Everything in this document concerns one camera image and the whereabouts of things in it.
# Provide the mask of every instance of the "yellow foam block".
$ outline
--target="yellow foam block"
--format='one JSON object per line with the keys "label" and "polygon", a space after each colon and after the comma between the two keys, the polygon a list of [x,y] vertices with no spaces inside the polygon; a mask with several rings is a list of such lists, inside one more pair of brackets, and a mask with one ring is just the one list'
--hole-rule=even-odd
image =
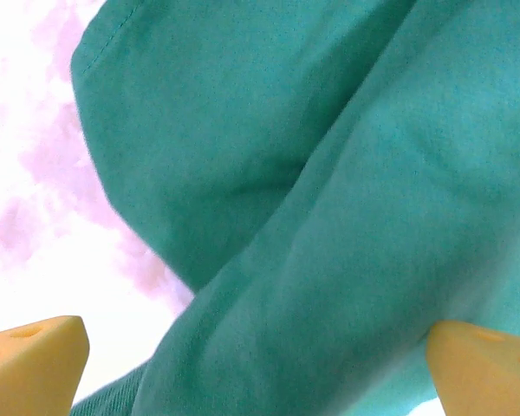
{"label": "yellow foam block", "polygon": [[67,416],[88,350],[79,316],[0,332],[0,416]]}
{"label": "yellow foam block", "polygon": [[520,337],[439,322],[426,358],[447,416],[520,416]]}

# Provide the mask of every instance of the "pink tie-dye background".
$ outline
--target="pink tie-dye background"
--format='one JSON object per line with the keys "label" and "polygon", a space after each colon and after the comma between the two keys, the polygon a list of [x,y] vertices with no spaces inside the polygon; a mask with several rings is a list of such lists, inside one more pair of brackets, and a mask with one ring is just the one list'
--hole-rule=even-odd
{"label": "pink tie-dye background", "polygon": [[85,147],[69,60],[100,6],[0,2],[0,330],[81,315],[91,355],[76,400],[152,354],[192,299],[111,209]]}

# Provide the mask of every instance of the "teal garment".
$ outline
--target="teal garment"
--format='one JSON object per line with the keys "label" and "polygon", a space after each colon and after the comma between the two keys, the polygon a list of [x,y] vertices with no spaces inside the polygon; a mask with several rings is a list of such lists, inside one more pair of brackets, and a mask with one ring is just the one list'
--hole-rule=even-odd
{"label": "teal garment", "polygon": [[520,0],[108,0],[72,76],[196,293],[72,416],[403,416],[436,321],[520,335]]}

